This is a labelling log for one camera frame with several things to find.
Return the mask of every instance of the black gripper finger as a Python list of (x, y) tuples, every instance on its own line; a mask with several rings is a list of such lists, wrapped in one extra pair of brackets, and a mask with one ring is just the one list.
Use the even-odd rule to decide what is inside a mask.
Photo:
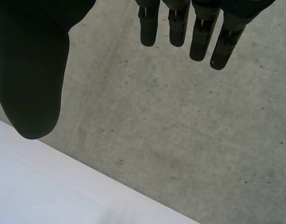
[(190, 3), (188, 1), (182, 10), (169, 10), (170, 43), (175, 47), (181, 47), (185, 42)]
[(155, 0), (151, 6), (139, 8), (140, 38), (141, 43), (146, 47), (153, 46), (156, 41), (159, 5), (160, 0)]

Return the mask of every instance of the gray concrete surface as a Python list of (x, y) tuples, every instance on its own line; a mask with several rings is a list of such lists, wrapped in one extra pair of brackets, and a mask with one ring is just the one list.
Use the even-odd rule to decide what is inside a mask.
[[(245, 30), (228, 66), (152, 48), (133, 0), (100, 0), (70, 32), (55, 130), (44, 143), (202, 224), (286, 224), (286, 0)], [(1, 107), (0, 119), (8, 123)]]

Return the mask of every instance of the white board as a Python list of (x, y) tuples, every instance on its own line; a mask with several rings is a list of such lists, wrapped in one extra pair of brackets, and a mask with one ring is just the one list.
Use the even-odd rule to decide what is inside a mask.
[(0, 224), (198, 224), (0, 121)]

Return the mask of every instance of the black object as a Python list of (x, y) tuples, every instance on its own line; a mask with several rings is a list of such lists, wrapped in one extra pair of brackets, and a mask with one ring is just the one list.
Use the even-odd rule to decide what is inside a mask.
[(206, 2), (192, 0), (192, 3), (196, 13), (196, 20), (190, 48), (190, 58), (200, 62), (204, 59), (207, 52), (220, 13), (220, 6), (216, 0)]
[[(221, 28), (210, 66), (223, 69), (246, 25), (275, 0), (192, 0), (196, 19), (190, 48), (190, 58), (202, 61), (206, 55), (220, 10), (224, 11)], [(141, 42), (152, 46), (157, 35), (159, 0), (136, 0), (141, 22)], [(190, 0), (163, 0), (169, 8), (170, 43), (180, 47), (184, 44)]]
[(0, 0), (0, 103), (27, 139), (50, 133), (59, 117), (69, 29), (95, 0)]
[(146, 47), (153, 46), (156, 41), (159, 6), (160, 0), (154, 0), (142, 4), (139, 8), (141, 44)]

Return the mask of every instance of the black rubber finger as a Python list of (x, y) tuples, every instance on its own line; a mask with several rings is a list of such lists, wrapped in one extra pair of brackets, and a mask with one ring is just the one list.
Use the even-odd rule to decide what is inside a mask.
[(141, 43), (146, 47), (154, 45), (157, 37), (157, 18), (160, 0), (154, 0), (149, 7), (139, 8), (139, 18), (141, 24)]
[(216, 0), (206, 4), (196, 3), (194, 0), (192, 2), (196, 13), (196, 20), (193, 29), (190, 58), (200, 62), (206, 55), (220, 8)]
[(226, 66), (246, 25), (253, 19), (254, 17), (243, 19), (224, 12), (222, 29), (210, 60), (213, 69), (221, 70)]
[(169, 10), (170, 43), (175, 47), (181, 47), (185, 42), (190, 3), (188, 1), (181, 10)]

